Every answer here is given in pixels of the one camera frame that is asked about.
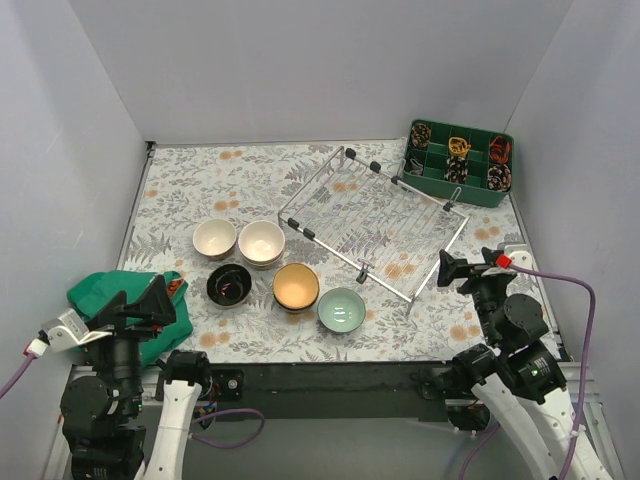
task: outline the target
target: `gray floor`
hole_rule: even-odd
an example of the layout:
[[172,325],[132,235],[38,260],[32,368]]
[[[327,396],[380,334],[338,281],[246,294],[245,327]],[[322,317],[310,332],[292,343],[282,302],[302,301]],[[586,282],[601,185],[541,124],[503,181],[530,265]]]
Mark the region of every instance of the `gray floor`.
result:
[[[159,408],[135,422],[145,425],[149,455]],[[208,434],[238,441],[257,421],[213,424]],[[189,440],[183,478],[200,479],[443,479],[458,478],[466,454],[479,440],[433,431],[404,419],[270,420],[250,445],[217,450]],[[529,480],[526,464],[499,432],[476,456],[465,480]]]

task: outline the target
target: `green cloth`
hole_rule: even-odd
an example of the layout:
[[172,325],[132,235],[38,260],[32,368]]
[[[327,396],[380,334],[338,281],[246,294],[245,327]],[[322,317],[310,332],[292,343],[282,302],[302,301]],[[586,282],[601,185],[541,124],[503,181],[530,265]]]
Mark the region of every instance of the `green cloth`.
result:
[[[127,292],[128,303],[135,302],[156,275],[124,270],[94,273],[69,290],[67,298],[86,322],[121,290]],[[167,285],[172,280],[181,278],[178,272],[166,272],[163,276]],[[176,348],[193,332],[187,302],[184,299],[186,290],[187,282],[184,282],[171,297],[176,308],[176,322],[165,327],[157,338],[140,344],[140,360],[143,367],[155,362],[163,352]]]

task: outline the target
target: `compartment organizer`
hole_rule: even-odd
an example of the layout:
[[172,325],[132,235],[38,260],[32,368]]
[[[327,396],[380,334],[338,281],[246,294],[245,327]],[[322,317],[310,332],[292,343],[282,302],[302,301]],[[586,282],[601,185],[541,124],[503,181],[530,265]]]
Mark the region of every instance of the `compartment organizer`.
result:
[[467,224],[453,208],[456,195],[438,201],[340,147],[278,220],[351,265],[359,283],[371,279],[408,302],[408,313],[438,268],[438,252]]
[[[448,144],[455,137],[471,145],[466,154],[467,175],[459,176],[464,179],[461,184],[447,181],[447,158],[451,156]],[[513,157],[514,140],[510,135],[418,119],[411,124],[407,139],[402,179],[421,192],[441,198],[450,198],[456,188],[461,188],[460,202],[497,207],[511,191]]]

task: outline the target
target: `white wall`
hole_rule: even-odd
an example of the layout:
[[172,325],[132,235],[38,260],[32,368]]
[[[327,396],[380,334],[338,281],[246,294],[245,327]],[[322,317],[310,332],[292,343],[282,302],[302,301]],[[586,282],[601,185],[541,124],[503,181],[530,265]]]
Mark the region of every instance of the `white wall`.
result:
[[70,0],[142,136],[502,130],[570,0]]
[[[67,1],[0,0],[0,383],[67,289],[115,266],[144,147]],[[2,478],[40,478],[68,372],[50,354],[0,401]]]
[[[590,365],[627,478],[640,472],[640,4],[574,2],[507,130],[517,199],[540,268],[593,283]],[[588,299],[547,282],[563,338],[581,352]]]

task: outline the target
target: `floral pattern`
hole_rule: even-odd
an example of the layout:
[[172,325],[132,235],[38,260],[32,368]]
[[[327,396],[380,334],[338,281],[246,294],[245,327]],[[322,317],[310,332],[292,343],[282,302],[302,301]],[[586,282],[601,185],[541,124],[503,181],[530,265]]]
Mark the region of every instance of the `floral pattern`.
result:
[[[360,158],[376,160],[395,173],[404,141],[348,146]],[[351,266],[289,228],[284,229],[287,245],[278,266],[250,269],[253,288],[247,303],[219,310],[208,299],[209,274],[224,263],[241,262],[240,253],[236,247],[223,261],[199,255],[192,245],[195,227],[208,218],[226,218],[238,232],[254,220],[276,222],[278,209],[336,148],[311,144],[156,150],[124,268],[177,270],[189,282],[186,301],[194,332],[183,348],[204,350],[214,362],[448,360],[483,341],[471,299],[458,295],[454,286],[437,288],[432,278],[407,315],[403,300],[371,281],[358,284]],[[450,249],[454,256],[477,261],[483,246],[521,240],[508,198],[494,209],[458,208],[470,220]],[[273,299],[272,281],[276,269],[290,262],[313,268],[321,294],[338,286],[357,291],[367,305],[363,325],[350,334],[334,334],[320,324],[314,309],[297,315],[283,311]],[[542,303],[539,286],[529,277],[514,280],[513,292]],[[557,355],[553,334],[544,341]]]

